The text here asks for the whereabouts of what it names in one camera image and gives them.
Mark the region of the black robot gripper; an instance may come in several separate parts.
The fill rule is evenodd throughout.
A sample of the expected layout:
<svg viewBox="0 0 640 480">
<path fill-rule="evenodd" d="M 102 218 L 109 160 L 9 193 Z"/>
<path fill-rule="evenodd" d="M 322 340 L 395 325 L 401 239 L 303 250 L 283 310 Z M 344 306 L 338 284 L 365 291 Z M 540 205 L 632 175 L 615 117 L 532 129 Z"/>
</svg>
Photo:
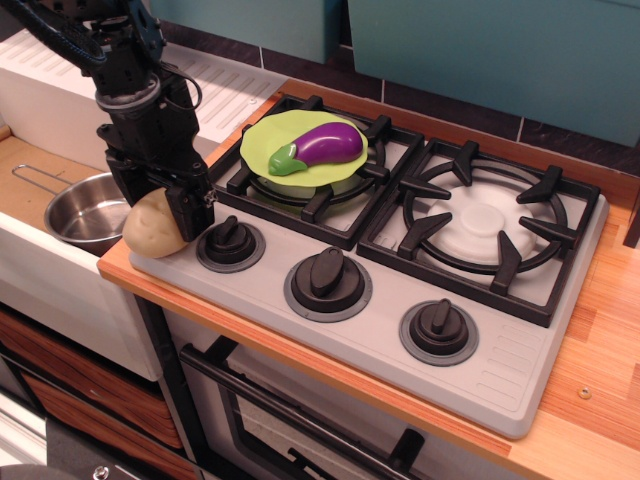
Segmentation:
<svg viewBox="0 0 640 480">
<path fill-rule="evenodd" d="M 179 233 L 195 240 L 214 223 L 216 194 L 194 147 L 199 131 L 187 80 L 153 74 L 146 85 L 124 95 L 96 94 L 111 123 L 98 129 L 107 144 L 107 165 L 130 206 L 166 188 Z"/>
</svg>

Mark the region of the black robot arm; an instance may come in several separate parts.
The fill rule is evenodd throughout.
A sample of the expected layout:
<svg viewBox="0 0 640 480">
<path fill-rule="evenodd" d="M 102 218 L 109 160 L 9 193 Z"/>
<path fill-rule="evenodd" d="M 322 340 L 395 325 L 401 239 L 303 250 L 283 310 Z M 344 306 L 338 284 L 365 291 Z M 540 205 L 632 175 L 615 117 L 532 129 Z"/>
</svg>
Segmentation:
<svg viewBox="0 0 640 480">
<path fill-rule="evenodd" d="M 140 1 L 4 1 L 37 40 L 92 79 L 110 121 L 98 136 L 130 205 L 162 188 L 183 240 L 214 222 L 215 194 L 194 147 L 202 91 L 163 60 L 160 21 Z"/>
</svg>

